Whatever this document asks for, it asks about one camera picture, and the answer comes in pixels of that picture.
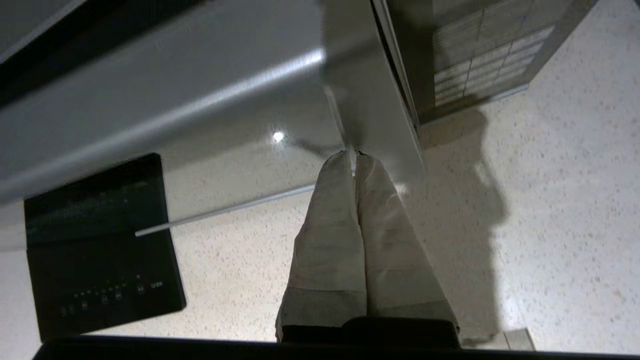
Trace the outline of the right gripper white taped left finger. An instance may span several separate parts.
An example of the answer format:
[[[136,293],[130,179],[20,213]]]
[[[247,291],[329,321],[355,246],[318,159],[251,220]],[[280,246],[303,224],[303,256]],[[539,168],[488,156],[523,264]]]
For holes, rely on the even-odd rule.
[[[365,251],[355,203],[350,154],[322,165],[304,223],[294,240],[276,339],[313,338],[366,316]]]

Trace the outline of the right gripper white taped right finger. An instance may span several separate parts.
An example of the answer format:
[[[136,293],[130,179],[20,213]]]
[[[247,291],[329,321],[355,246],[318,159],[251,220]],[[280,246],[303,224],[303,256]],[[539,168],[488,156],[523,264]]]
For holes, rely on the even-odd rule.
[[[387,340],[458,346],[458,322],[402,199],[379,159],[356,157],[367,316]]]

